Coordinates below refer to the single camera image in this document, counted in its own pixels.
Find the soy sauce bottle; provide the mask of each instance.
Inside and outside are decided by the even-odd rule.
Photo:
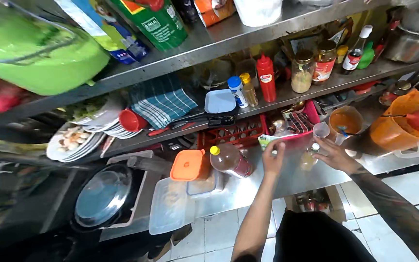
[[[352,46],[352,48],[349,49],[349,53],[344,58],[344,62],[342,63],[341,74],[352,74],[353,70],[357,68],[358,62],[360,62],[360,59],[363,56],[364,43],[366,42],[366,39],[370,36],[370,33],[372,31],[372,25],[366,25],[361,29],[360,38]]]

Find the orange lid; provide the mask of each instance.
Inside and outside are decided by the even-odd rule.
[[[200,175],[205,150],[180,151],[172,164],[170,177],[175,181],[193,181]]]

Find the green bottle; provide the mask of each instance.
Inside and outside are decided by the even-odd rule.
[[[181,18],[170,0],[147,0],[149,6],[131,0],[111,0],[160,50],[179,46],[187,37]]]
[[[361,57],[360,62],[358,63],[357,69],[367,68],[371,64],[371,61],[373,61],[373,57],[373,41],[369,41],[364,46],[363,56]]]

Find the yellow bottle cap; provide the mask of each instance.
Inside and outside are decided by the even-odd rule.
[[[246,84],[246,83],[250,82],[250,80],[251,80],[249,73],[243,73],[239,77],[240,77],[240,80],[242,81],[243,84]]]
[[[211,148],[209,149],[210,153],[213,155],[218,155],[221,152],[221,149],[219,149],[219,147],[217,146],[211,146]]]
[[[346,45],[341,45],[337,48],[337,55],[338,56],[343,56],[347,53],[347,51],[349,50],[349,47]]]

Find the hand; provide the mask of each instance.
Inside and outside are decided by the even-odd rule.
[[[328,166],[344,171],[347,175],[353,174],[360,167],[362,167],[360,163],[347,155],[346,151],[341,146],[336,145],[333,141],[318,137],[315,137],[315,140],[319,146],[326,150],[329,154],[328,156],[314,154],[313,158],[321,159]]]
[[[273,150],[277,150],[277,155],[272,154]],[[268,146],[266,146],[266,149],[263,152],[265,177],[277,177],[281,173],[284,151],[285,144],[281,139],[271,141]]]

